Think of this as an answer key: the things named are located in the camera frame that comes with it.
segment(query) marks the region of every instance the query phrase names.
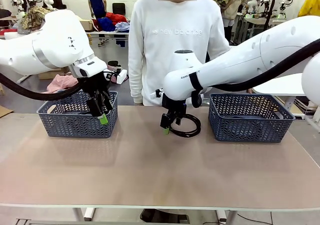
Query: hanging garment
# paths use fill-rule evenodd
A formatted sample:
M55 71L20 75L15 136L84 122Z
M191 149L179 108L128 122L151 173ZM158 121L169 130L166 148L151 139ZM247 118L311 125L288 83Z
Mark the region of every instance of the hanging garment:
M320 0L305 0L298 17L320 16Z

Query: black cable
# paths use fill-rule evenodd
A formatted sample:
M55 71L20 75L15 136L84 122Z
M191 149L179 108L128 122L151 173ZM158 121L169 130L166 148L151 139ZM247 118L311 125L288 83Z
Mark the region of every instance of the black cable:
M192 122L194 122L196 125L196 129L192 130L192 131L187 131L187 132L186 131L178 131L178 130L173 129L170 125L170 127L169 127L170 132L172 132L173 134L175 134L179 137L182 137L182 138L192 138L194 136L197 136L201 132L201 122L198 118L196 118L195 116L193 116L191 114L183 115L182 118L189 119Z
M320 39L317 39L307 46L299 49L292 55L279 62L276 66L272 67L268 71L248 80L237 84L220 84L213 86L216 89L228 91L228 92L239 92L254 88L261 84L264 84L279 75L283 74L287 70L293 68L295 65L301 63L307 58L312 57L316 53L320 52Z
M71 95L77 93L81 87L82 83L78 83L74 85L73 87L70 87L66 91L53 93L53 94L45 94L45 93L38 93L34 91L30 91L28 89L25 89L22 86L19 86L14 81L10 80L6 76L4 76L2 73L0 73L0 84L3 84L8 89L14 91L17 94L20 94L24 97L27 97L29 99L33 100L40 100L40 101L56 101L60 99L65 99L67 97L70 97Z
M269 22L270 22L270 19L271 19L271 16L272 16L272 10L274 9L275 3L276 3L276 0L272 0L271 5L270 5L269 13L267 14L267 17L266 17L266 21L265 21L265 24L264 24L263 31L266 31L268 29L268 25L269 25Z
M272 211L270 212L271 224L274 225L274 219L272 217Z
M274 225L273 223L269 223L269 222L265 222L265 221L253 220L253 219L241 216L240 214L238 214L238 216L245 219L245 220L251 221L251 222L260 223L260 224L267 224L267 225Z

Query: gray plastic basket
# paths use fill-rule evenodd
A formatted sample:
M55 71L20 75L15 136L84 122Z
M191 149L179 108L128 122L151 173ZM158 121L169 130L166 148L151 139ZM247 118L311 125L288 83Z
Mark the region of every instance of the gray plastic basket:
M37 113L50 137L106 139L111 137L118 118L118 92L111 91L110 96L113 110L106 115L106 125L101 125L91 114L83 114L89 112L90 96L82 91L65 99L47 101Z
M209 121L220 142L280 143L295 117L271 95L211 94Z

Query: table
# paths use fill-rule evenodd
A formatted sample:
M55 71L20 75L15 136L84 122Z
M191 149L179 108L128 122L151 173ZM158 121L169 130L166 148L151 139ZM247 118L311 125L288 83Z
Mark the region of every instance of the table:
M266 21L267 21L267 19L264 18L264 17L260 17L260 18L243 18L242 23L241 23L241 27L240 27L240 31L239 31L239 36L237 38L237 43L241 44L246 40L247 31L249 29L249 25L250 24L252 24L252 29L251 29L249 38L252 38L253 35L254 35L254 30L256 29L256 26L265 25ZM284 22L286 22L286 20L271 19L269 21L269 25L271 27L274 27L274 26L282 24Z
M0 18L0 21L8 21L10 28L18 21L19 19L16 18L15 16L7 16L4 18Z
M305 96L305 92L301 84L302 73L292 74L267 81L253 88L257 94L271 94L277 97L287 97L284 107L289 111L294 105L296 97ZM296 117L305 118L305 114L293 112Z
M290 133L217 142L208 110L188 109L202 121L193 138L163 135L161 107L119 106L110 139L48 137L36 114L9 114L0 139L19 149L0 163L0 205L234 211L227 225L236 211L320 209L320 168Z
M128 32L117 32L117 31L90 31L86 32L88 35L104 35L106 39L116 40L116 41L128 41L129 33ZM125 37L116 37L116 35L124 35ZM103 39L103 37L95 37L92 39Z

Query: table leg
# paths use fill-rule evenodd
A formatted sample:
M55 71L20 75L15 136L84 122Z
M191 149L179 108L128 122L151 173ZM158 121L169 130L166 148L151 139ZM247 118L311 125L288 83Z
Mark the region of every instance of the table leg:
M249 35L249 38L252 38L254 36L254 32L255 32L255 25L253 24L252 25L252 29L250 31L250 35Z
M84 220L86 222L91 222L94 218L95 208L87 208L84 213Z
M249 22L245 21L244 22L244 30L243 30L243 34L242 34L242 38L241 38L241 43L246 41L247 38L247 33L248 33L248 29L249 29Z
M296 97L295 96L289 96L287 100L285 101L284 107L290 112L292 105L294 104Z
M74 213L74 216L75 216L76 220L77 220L78 222L84 222L85 219L84 219L84 215L83 215L83 213L82 213L82 211L81 211L81 208L79 208L79 207L74 207L74 208L72 208L72 209L73 209L73 213Z
M25 75L22 78L20 78L18 81L16 81L16 83L21 84L24 80L27 80L30 77L31 77L31 75Z
M216 216L218 217L218 221L220 224L226 224L227 222L227 215L225 210L217 210Z
M238 211L229 211L225 225L234 225Z

